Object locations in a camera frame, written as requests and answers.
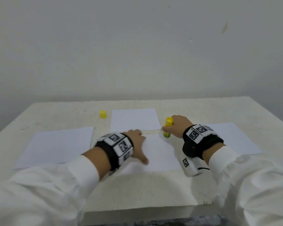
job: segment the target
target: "wall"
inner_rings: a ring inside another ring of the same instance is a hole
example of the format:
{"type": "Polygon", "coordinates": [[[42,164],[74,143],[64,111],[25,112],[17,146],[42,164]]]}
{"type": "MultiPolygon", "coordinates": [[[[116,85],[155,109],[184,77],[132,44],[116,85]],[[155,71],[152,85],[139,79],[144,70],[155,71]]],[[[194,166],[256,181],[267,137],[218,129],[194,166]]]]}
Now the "wall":
{"type": "Polygon", "coordinates": [[[33,102],[240,95],[283,120],[283,0],[0,0],[0,130],[33,102]]]}

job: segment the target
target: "white table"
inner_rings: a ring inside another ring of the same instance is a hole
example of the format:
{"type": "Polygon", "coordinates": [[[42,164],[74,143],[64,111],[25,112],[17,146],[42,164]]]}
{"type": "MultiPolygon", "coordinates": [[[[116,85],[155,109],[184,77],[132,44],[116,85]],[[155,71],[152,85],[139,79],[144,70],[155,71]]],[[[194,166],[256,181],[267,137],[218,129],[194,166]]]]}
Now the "white table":
{"type": "MultiPolygon", "coordinates": [[[[283,122],[249,97],[179,100],[35,103],[0,132],[0,181],[8,179],[16,160],[35,132],[94,126],[96,138],[109,132],[113,109],[156,108],[159,121],[174,114],[197,123],[235,123],[271,157],[283,159],[283,122]],[[100,119],[100,110],[108,117],[100,119]]],[[[159,133],[160,130],[144,134],[159,133]]],[[[182,140],[172,137],[174,148],[182,140]]],[[[100,182],[86,203],[86,224],[132,222],[217,214],[211,202],[216,187],[210,171],[185,177],[182,171],[118,176],[100,182]]]]}

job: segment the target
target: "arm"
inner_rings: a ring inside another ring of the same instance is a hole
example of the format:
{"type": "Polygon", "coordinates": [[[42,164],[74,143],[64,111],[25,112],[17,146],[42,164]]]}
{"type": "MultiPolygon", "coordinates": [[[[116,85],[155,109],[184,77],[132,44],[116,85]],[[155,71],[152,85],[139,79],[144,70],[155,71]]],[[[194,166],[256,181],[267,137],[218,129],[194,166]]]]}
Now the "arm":
{"type": "MultiPolygon", "coordinates": [[[[182,138],[193,125],[186,117],[173,116],[165,132],[182,138]]],[[[202,154],[218,188],[213,200],[238,225],[283,225],[283,169],[259,155],[239,156],[222,143],[202,154]]]]}
{"type": "MultiPolygon", "coordinates": [[[[134,143],[132,156],[147,164],[145,137],[139,130],[126,134],[134,143]]],[[[89,194],[110,168],[105,151],[94,147],[69,163],[16,173],[0,184],[0,225],[78,225],[89,194]]]]}

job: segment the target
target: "person's left hand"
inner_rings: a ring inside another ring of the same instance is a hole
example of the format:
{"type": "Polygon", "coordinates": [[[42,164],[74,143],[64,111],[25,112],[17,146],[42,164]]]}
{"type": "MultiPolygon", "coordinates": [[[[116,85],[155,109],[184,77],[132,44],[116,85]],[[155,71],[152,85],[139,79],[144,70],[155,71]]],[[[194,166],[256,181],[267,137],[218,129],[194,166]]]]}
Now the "person's left hand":
{"type": "Polygon", "coordinates": [[[142,144],[146,137],[142,136],[142,132],[139,129],[136,130],[129,130],[128,132],[124,132],[127,136],[130,137],[130,139],[133,142],[134,149],[133,149],[133,158],[139,159],[143,164],[148,165],[149,160],[147,157],[144,155],[142,151],[142,144]]]}

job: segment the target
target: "yellow glue stick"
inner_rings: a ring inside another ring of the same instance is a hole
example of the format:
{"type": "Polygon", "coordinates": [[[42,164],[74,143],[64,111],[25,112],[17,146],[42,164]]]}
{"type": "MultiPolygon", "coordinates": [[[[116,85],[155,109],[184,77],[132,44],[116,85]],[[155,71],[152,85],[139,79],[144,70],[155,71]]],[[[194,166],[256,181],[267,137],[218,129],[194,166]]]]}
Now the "yellow glue stick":
{"type": "MultiPolygon", "coordinates": [[[[165,126],[172,126],[173,124],[174,124],[173,118],[172,117],[167,117],[165,126]]],[[[171,136],[170,133],[164,132],[164,137],[169,138],[170,136],[171,136]]]]}

